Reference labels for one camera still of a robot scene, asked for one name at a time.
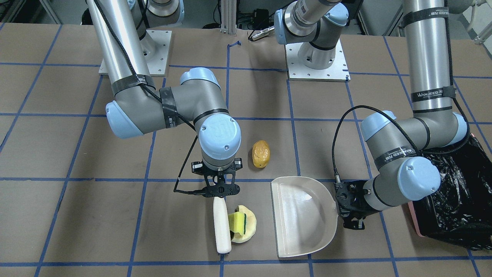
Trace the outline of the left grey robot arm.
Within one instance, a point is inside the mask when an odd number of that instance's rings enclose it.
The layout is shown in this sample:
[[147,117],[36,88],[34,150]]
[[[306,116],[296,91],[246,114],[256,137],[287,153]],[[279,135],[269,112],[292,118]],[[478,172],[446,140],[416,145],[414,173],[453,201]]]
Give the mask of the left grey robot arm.
[[339,215],[347,229],[363,230],[368,215],[438,191],[439,170],[423,152],[465,141],[469,134],[465,116],[452,107],[447,1],[405,0],[403,7],[413,117],[398,120],[392,112],[375,109],[362,121],[362,135],[379,175],[341,182],[334,174]]

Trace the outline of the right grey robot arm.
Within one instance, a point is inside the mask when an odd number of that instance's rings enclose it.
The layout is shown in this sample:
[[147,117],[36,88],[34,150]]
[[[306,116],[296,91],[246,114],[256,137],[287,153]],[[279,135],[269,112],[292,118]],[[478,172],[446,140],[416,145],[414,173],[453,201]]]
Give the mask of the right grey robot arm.
[[[235,173],[241,130],[230,116],[213,72],[192,68],[179,86],[158,88],[166,75],[171,31],[155,26],[179,25],[181,0],[88,0],[88,12],[103,52],[100,74],[111,81],[114,100],[106,107],[113,133],[126,139],[187,124],[196,132],[202,160],[191,170],[204,177],[205,188],[190,195],[225,197],[239,193]],[[230,175],[232,182],[226,181]]]

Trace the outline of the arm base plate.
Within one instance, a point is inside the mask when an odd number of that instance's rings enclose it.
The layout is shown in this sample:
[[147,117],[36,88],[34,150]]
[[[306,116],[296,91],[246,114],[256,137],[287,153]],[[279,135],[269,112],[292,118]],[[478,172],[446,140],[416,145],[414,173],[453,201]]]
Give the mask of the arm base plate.
[[[108,57],[109,62],[102,61],[99,74],[109,75],[114,78],[123,77],[130,73],[128,65],[120,48],[114,42],[109,31],[98,32],[98,39],[103,50],[104,58]],[[171,30],[147,30],[146,36],[142,41],[137,40],[131,46],[125,46],[130,61],[133,63],[137,73],[143,73],[143,63],[146,63],[150,77],[165,77],[171,46]]]
[[351,79],[340,40],[327,51],[316,49],[309,42],[287,44],[285,58],[290,80],[348,82]]

